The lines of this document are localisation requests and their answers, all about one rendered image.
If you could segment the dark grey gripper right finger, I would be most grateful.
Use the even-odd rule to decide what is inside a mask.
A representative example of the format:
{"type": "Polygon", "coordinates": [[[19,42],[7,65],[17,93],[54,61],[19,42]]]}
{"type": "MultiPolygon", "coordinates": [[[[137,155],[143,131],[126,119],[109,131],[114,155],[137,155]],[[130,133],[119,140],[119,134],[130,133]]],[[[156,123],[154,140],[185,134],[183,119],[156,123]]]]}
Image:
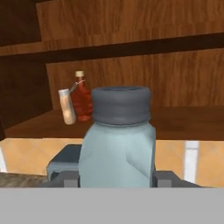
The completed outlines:
{"type": "Polygon", "coordinates": [[[179,178],[173,171],[154,171],[153,187],[198,187],[198,185],[179,178]]]}

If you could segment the blue-grey rounded box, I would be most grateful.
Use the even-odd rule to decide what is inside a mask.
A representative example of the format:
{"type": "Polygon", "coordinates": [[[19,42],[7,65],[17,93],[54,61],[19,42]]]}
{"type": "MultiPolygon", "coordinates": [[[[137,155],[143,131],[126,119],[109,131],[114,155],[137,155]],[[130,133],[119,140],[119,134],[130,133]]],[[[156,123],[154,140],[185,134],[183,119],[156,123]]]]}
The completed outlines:
{"type": "Polygon", "coordinates": [[[53,180],[60,172],[77,171],[81,154],[80,144],[66,145],[46,167],[46,173],[49,180],[53,180]]]}

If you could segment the red condiment bottle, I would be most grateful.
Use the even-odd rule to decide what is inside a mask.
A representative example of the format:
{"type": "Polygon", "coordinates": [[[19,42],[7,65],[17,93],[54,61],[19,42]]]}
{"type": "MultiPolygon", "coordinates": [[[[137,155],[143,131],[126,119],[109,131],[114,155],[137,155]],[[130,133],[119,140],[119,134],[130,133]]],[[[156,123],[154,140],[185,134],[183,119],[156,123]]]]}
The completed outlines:
{"type": "Polygon", "coordinates": [[[91,92],[86,87],[83,71],[75,72],[76,87],[71,93],[73,108],[79,122],[88,121],[93,112],[93,103],[91,101],[91,92]]]}

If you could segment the pale blue shaker grey cap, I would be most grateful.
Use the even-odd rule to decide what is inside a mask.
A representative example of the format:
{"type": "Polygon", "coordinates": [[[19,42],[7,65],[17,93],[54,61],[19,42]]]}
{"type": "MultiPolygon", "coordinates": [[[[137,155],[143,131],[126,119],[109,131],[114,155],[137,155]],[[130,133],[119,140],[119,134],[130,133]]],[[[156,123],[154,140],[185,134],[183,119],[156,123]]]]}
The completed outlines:
{"type": "Polygon", "coordinates": [[[98,87],[91,92],[94,123],[84,137],[82,188],[151,187],[156,129],[147,87],[98,87]]]}

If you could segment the brown wooden cabinet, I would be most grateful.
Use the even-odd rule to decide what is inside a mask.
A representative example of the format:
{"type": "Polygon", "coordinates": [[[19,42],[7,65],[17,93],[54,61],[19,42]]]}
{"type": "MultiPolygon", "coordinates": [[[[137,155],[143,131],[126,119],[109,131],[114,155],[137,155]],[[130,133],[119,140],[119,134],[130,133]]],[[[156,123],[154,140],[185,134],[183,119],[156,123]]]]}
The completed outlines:
{"type": "Polygon", "coordinates": [[[224,0],[0,0],[0,139],[83,137],[58,92],[146,86],[160,139],[224,140],[224,0]]]}

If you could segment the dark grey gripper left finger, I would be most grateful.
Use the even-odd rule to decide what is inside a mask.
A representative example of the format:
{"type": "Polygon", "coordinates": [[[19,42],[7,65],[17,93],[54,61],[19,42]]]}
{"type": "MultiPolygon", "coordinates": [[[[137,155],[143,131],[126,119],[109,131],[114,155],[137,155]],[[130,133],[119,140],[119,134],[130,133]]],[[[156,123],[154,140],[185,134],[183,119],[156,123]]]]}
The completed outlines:
{"type": "Polygon", "coordinates": [[[40,185],[41,187],[79,187],[80,176],[77,171],[62,171],[55,179],[40,185]]]}

